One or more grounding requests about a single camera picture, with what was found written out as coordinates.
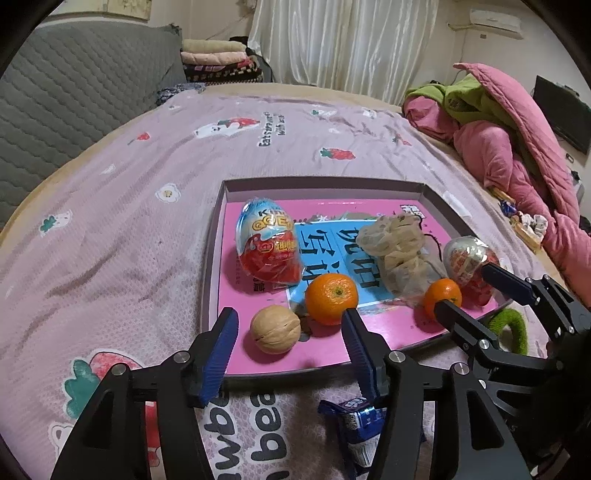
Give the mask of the green fuzzy scrunchie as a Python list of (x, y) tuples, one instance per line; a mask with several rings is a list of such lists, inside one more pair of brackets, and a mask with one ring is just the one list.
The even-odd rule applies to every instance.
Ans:
[(497, 335), (506, 351), (528, 354), (527, 328), (519, 311), (511, 308), (502, 310), (488, 322), (488, 328)]

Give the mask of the orange mandarin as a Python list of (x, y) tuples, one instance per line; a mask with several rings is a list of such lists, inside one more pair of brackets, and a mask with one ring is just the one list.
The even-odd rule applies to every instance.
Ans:
[(346, 309), (358, 306), (359, 293), (349, 276), (325, 273), (308, 285), (304, 303), (312, 319), (325, 326), (337, 326)]
[(459, 285), (452, 279), (442, 278), (430, 285), (423, 298), (423, 307), (428, 318), (435, 320), (435, 306), (439, 301), (449, 300), (457, 307), (463, 303)]

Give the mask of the tan walnut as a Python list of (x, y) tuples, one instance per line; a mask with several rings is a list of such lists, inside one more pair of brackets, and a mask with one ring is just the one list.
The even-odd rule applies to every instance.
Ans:
[(280, 355), (300, 341), (301, 320), (287, 307), (270, 305), (253, 316), (249, 332), (260, 351)]

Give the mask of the clear red surprise egg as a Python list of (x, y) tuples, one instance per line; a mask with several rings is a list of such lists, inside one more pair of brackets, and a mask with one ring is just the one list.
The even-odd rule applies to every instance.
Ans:
[(499, 258), (488, 244), (473, 236), (455, 238), (444, 248), (443, 263), (448, 277), (471, 302), (485, 306), (491, 300), (493, 287), (483, 279), (482, 267), (499, 265)]

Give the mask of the blue cookie packet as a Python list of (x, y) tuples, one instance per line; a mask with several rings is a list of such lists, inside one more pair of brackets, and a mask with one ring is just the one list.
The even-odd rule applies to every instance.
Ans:
[(356, 479), (368, 473), (386, 423), (387, 409), (376, 408), (366, 398), (356, 397), (341, 403), (321, 400), (318, 413), (337, 434), (345, 478)]

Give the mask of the blue red surprise egg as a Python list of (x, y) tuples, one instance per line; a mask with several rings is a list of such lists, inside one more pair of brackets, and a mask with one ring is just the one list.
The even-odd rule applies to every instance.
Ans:
[(294, 220), (273, 200), (254, 198), (242, 206), (235, 246), (242, 269), (254, 279), (283, 286), (301, 281), (303, 264)]

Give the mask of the white patterned cloth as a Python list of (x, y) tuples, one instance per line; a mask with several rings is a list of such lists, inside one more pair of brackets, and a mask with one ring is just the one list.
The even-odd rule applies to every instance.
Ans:
[(520, 212), (520, 223), (523, 229), (531, 236), (542, 241), (548, 228), (548, 220), (543, 215), (530, 215)]

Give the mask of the pink quilted comforter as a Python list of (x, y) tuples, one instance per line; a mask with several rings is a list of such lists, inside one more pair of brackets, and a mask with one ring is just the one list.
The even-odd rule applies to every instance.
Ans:
[(565, 152), (525, 88), (505, 72), (482, 63), (459, 63), (501, 104), (516, 130), (486, 120), (461, 125), (434, 100), (403, 103), (409, 122), (422, 133), (450, 143), (465, 168), (486, 188), (497, 187), (517, 208), (543, 215), (543, 249), (584, 305), (590, 303), (590, 237), (581, 229), (580, 209)]

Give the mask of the grey box lid tray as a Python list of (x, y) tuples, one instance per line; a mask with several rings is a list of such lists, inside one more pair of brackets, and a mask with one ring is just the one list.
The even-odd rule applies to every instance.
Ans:
[[(217, 302), (219, 271), (221, 271), (221, 242), (218, 239), (217, 227), (223, 217), (225, 205), (229, 201), (240, 201), (244, 205), (254, 198), (269, 198), (280, 205), (280, 201), (283, 200), (317, 198), (404, 200), (417, 199), (419, 197), (424, 197), (436, 205), (446, 205), (452, 208), (444, 198), (439, 196), (428, 185), (417, 182), (346, 177), (269, 177), (223, 181), (215, 207), (211, 211), (211, 224), (208, 228), (205, 244), (204, 279), (202, 280), (199, 314), (200, 330), (207, 331), (211, 329), (223, 309), (218, 306)], [(287, 289), (301, 283), (293, 286), (276, 286), (272, 283), (259, 282), (276, 289)], [(437, 341), (432, 341), (426, 345), (396, 350), (415, 354), (421, 350), (429, 349), (434, 345), (442, 344), (450, 338), (449, 332), (444, 328), (443, 330), (443, 335)], [(257, 388), (287, 388), (288, 386), (311, 384), (325, 385), (332, 381), (349, 382), (352, 378), (353, 369), (348, 360), (346, 363), (339, 365), (300, 370), (294, 373), (280, 375), (233, 376), (228, 373), (228, 367), (226, 367), (223, 384), (228, 389), (253, 390)]]

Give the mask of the black television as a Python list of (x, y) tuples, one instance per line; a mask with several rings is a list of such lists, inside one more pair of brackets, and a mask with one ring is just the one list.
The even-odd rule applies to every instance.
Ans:
[(590, 107), (574, 91), (537, 76), (533, 99), (555, 133), (575, 149), (590, 149)]

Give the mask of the green garment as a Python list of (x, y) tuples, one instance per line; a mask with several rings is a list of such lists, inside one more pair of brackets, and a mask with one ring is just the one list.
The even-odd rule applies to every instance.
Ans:
[(486, 120), (517, 129), (513, 118), (472, 74), (453, 85), (429, 83), (406, 92), (406, 100), (420, 96), (434, 100), (461, 125)]

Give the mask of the white air conditioner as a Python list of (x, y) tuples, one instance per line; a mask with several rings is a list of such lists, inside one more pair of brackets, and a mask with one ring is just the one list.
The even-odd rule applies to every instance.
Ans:
[(491, 10), (471, 9), (470, 24), (476, 28), (491, 30), (496, 34), (523, 39), (522, 21), (519, 17)]

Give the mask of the white satin curtain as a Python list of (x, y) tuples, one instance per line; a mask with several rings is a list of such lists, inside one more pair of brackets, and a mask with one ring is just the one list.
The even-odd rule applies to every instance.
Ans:
[(259, 1), (249, 48), (277, 82), (400, 105), (438, 10), (437, 1)]

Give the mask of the stack of folded blankets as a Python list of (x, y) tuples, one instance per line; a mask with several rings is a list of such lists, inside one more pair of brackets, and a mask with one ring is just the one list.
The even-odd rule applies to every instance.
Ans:
[(218, 85), (264, 80), (259, 60), (242, 42), (185, 39), (180, 57), (188, 82)]

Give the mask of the floral wall painting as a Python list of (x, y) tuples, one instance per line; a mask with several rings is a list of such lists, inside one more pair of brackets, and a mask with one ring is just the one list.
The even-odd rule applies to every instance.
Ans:
[(150, 18), (151, 6), (151, 0), (107, 0), (105, 12), (147, 21)]

